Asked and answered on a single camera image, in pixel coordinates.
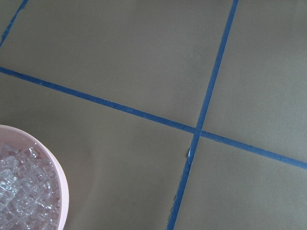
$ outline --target pink bowl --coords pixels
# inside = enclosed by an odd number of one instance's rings
[[[36,138],[17,128],[0,125],[0,145],[3,143],[17,147],[20,150],[35,145],[35,149],[39,152],[40,157],[49,158],[51,160],[51,162],[55,166],[60,187],[60,218],[58,230],[63,230],[68,213],[69,192],[64,171],[58,160]]]

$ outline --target bowl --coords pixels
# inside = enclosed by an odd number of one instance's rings
[[[30,146],[35,146],[35,150],[40,154],[40,158],[49,158],[55,168],[59,190],[60,209],[57,230],[63,230],[69,206],[69,191],[64,171],[55,156],[35,137],[30,134],[10,126],[0,125],[0,145],[8,144],[20,150]]]

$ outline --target floor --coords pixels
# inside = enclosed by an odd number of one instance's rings
[[[0,124],[65,230],[305,230],[307,2],[0,1]]]

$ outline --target blue tape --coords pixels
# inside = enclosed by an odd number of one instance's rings
[[[2,34],[2,37],[1,37],[1,42],[0,42],[0,47],[2,46],[3,42],[5,41],[6,37],[8,36],[13,24],[14,24],[14,21],[19,13],[19,11],[21,11],[27,4],[28,0],[23,0],[23,2],[20,4],[18,10],[16,11],[14,17],[12,18],[12,20],[10,21],[9,25],[6,27],[5,31],[3,32]]]
[[[226,25],[225,25],[225,29],[224,29],[224,33],[223,33],[222,40],[221,40],[221,43],[220,43],[220,47],[219,47],[219,50],[218,50],[218,53],[217,53],[217,56],[216,56],[216,59],[215,59],[214,67],[213,67],[212,74],[211,74],[211,77],[210,77],[210,81],[209,81],[209,84],[208,84],[207,92],[206,92],[206,95],[205,95],[205,98],[204,98],[204,101],[203,101],[203,104],[202,104],[202,107],[201,107],[200,116],[198,118],[197,125],[196,125],[196,128],[195,128],[195,132],[194,132],[193,139],[192,139],[191,146],[190,146],[189,156],[188,156],[188,159],[187,159],[186,164],[185,164],[184,169],[183,169],[183,173],[182,173],[182,176],[181,176],[181,179],[180,179],[176,198],[175,198],[175,201],[174,201],[174,204],[173,204],[173,209],[172,209],[170,218],[168,220],[168,224],[167,224],[167,228],[166,228],[167,230],[173,230],[174,227],[175,227],[175,223],[176,223],[176,219],[177,219],[178,212],[179,212],[179,209],[180,209],[182,197],[183,197],[186,185],[187,185],[187,181],[188,181],[188,178],[189,178],[189,172],[191,170],[191,166],[192,166],[192,163],[193,163],[193,159],[194,159],[194,155],[195,155],[196,148],[197,148],[197,145],[198,145],[198,141],[199,141],[200,136],[201,136],[202,126],[203,126],[203,123],[204,123],[206,115],[207,115],[210,99],[211,99],[212,92],[213,92],[213,89],[214,89],[214,85],[215,85],[215,82],[216,82],[216,78],[217,78],[217,75],[218,75],[218,72],[219,72],[219,69],[220,69],[220,65],[221,65],[221,62],[222,62],[223,54],[224,54],[224,51],[225,51],[227,39],[228,39],[228,36],[229,36],[232,21],[233,21],[234,16],[235,16],[237,5],[238,5],[238,0],[234,0],[233,3],[232,3],[231,9],[230,9],[230,13],[228,15],[228,19],[227,19],[227,22],[226,22]]]
[[[69,95],[73,95],[73,96],[76,96],[76,97],[79,97],[79,98],[82,98],[82,99],[85,99],[85,100],[88,100],[88,101],[91,101],[97,104],[105,105],[107,107],[117,109],[117,110],[126,112],[128,114],[133,114],[133,115],[136,115],[136,116],[139,116],[139,117],[151,120],[151,121],[155,121],[157,123],[161,123],[163,125],[177,128],[177,129],[189,132],[189,133],[194,133],[195,131],[195,128],[181,124],[179,122],[168,120],[163,117],[155,116],[155,115],[152,115],[152,114],[149,114],[149,113],[137,110],[137,109],[133,109],[133,108],[130,108],[130,107],[127,107],[127,106],[124,106],[124,105],[121,105],[115,102],[107,101],[105,99],[95,97],[95,96],[92,96],[92,95],[89,95],[89,94],[86,94],[86,93],[83,93],[77,90],[73,90],[73,89],[70,89],[70,88],[67,88],[61,85],[57,85],[57,84],[54,84],[54,83],[51,83],[45,80],[34,78],[29,75],[21,74],[21,73],[15,72],[10,69],[0,67],[0,72],[32,82],[32,83],[35,83],[35,84],[38,84],[38,85],[42,85],[47,88],[54,89],[54,90],[57,90],[57,91],[60,91],[60,92],[63,92]]]
[[[226,145],[236,147],[238,149],[246,150],[246,151],[267,157],[267,158],[271,158],[271,159],[274,159],[274,160],[277,160],[277,161],[281,161],[283,163],[290,164],[290,165],[293,165],[293,166],[296,166],[296,167],[299,167],[299,168],[302,168],[302,169],[307,169],[307,163],[306,162],[298,161],[296,159],[286,157],[286,156],[283,156],[283,155],[280,155],[280,154],[277,154],[277,153],[274,153],[274,152],[271,152],[271,151],[267,151],[267,150],[264,150],[264,149],[260,149],[260,148],[257,148],[257,147],[254,147],[254,146],[251,146],[251,145],[248,145],[248,144],[244,144],[244,143],[236,141],[236,140],[224,138],[222,136],[219,136],[219,135],[216,135],[216,134],[213,134],[213,133],[209,133],[209,132],[206,132],[206,131],[202,131],[201,136],[208,138],[208,139],[211,139],[211,140],[215,140],[217,142],[224,143]]]

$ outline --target blue tape line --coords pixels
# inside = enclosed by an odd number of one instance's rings
[[[10,24],[6,27],[5,31],[3,32],[2,34],[2,37],[1,37],[1,42],[0,42],[0,47],[2,46],[3,42],[5,41],[6,37],[8,36],[12,26],[13,26],[13,23],[19,13],[19,11],[21,11],[25,5],[27,4],[28,0],[23,0],[23,2],[20,4],[18,10],[16,11],[14,17],[12,18],[12,20],[10,21]]]
[[[130,108],[130,107],[127,107],[127,106],[124,106],[124,105],[121,105],[115,102],[107,101],[105,99],[95,97],[95,96],[92,96],[92,95],[89,95],[89,94],[86,94],[86,93],[83,93],[77,90],[73,90],[73,89],[70,89],[70,88],[67,88],[61,85],[57,85],[57,84],[54,84],[54,83],[51,83],[45,80],[34,78],[26,74],[21,74],[21,73],[15,72],[10,69],[0,67],[0,72],[32,82],[32,83],[35,83],[35,84],[38,84],[38,85],[42,85],[47,88],[54,89],[54,90],[57,90],[57,91],[60,91],[60,92],[63,92],[69,95],[73,95],[73,96],[76,96],[76,97],[79,97],[79,98],[82,98],[82,99],[85,99],[85,100],[88,100],[88,101],[91,101],[97,104],[105,105],[107,107],[117,109],[117,110],[126,112],[128,114],[133,114],[133,115],[136,115],[136,116],[139,116],[139,117],[151,120],[151,121],[155,121],[157,123],[161,123],[163,125],[177,128],[177,129],[189,132],[189,133],[194,133],[195,131],[195,128],[181,124],[179,122],[168,120],[163,117],[155,116],[153,114],[149,114],[141,110],[133,109],[133,108]]]
[[[267,157],[267,158],[271,158],[271,159],[274,159],[274,160],[277,160],[277,161],[281,161],[283,163],[296,166],[298,168],[307,169],[307,163],[306,162],[298,161],[296,159],[286,157],[286,156],[283,156],[283,155],[280,155],[280,154],[277,154],[277,153],[274,153],[274,152],[271,152],[271,151],[267,151],[267,150],[264,150],[264,149],[260,149],[260,148],[254,147],[252,145],[244,144],[244,143],[236,141],[236,140],[224,138],[222,136],[219,136],[219,135],[216,135],[216,134],[213,134],[213,133],[209,133],[209,132],[206,132],[206,131],[202,131],[201,136],[208,138],[208,139],[211,139],[211,140],[215,140],[217,142],[224,143],[226,145],[236,147],[238,149],[246,150],[246,151]]]
[[[198,145],[198,141],[200,139],[202,126],[203,126],[203,123],[204,123],[205,118],[206,118],[210,99],[211,99],[211,96],[212,96],[212,92],[213,92],[213,89],[214,89],[216,78],[217,78],[219,68],[220,68],[220,65],[221,65],[221,62],[222,62],[223,54],[224,54],[224,51],[225,51],[227,39],[228,39],[228,36],[229,36],[231,24],[232,24],[232,21],[233,21],[234,16],[235,16],[237,4],[238,4],[238,0],[234,0],[233,3],[232,3],[231,9],[230,9],[230,13],[228,15],[228,19],[227,19],[227,22],[226,22],[226,25],[225,25],[225,29],[224,29],[224,33],[223,33],[222,40],[221,40],[221,43],[220,43],[220,47],[219,47],[219,50],[218,50],[218,53],[217,53],[217,56],[216,56],[216,59],[215,59],[214,67],[213,67],[212,74],[211,74],[211,77],[210,77],[210,81],[209,81],[209,84],[208,84],[207,92],[206,92],[206,95],[205,95],[205,98],[204,98],[204,101],[203,101],[203,104],[202,104],[202,107],[201,107],[200,116],[198,118],[197,125],[196,125],[196,128],[195,128],[195,132],[194,132],[194,135],[193,135],[193,139],[192,139],[192,142],[191,142],[189,156],[188,156],[188,159],[187,159],[185,166],[184,166],[184,169],[183,169],[183,173],[182,173],[182,176],[181,176],[181,179],[180,179],[176,198],[175,198],[175,201],[174,201],[174,204],[173,204],[173,209],[172,209],[170,218],[168,220],[168,224],[167,224],[167,228],[166,228],[167,230],[173,230],[174,227],[175,227],[175,223],[176,223],[176,219],[177,219],[178,212],[179,212],[179,209],[180,209],[182,197],[183,197],[186,185],[187,185],[189,172],[191,170],[191,166],[192,166],[192,163],[193,163],[193,159],[194,159],[194,155],[195,155],[196,148],[197,148],[197,145]]]

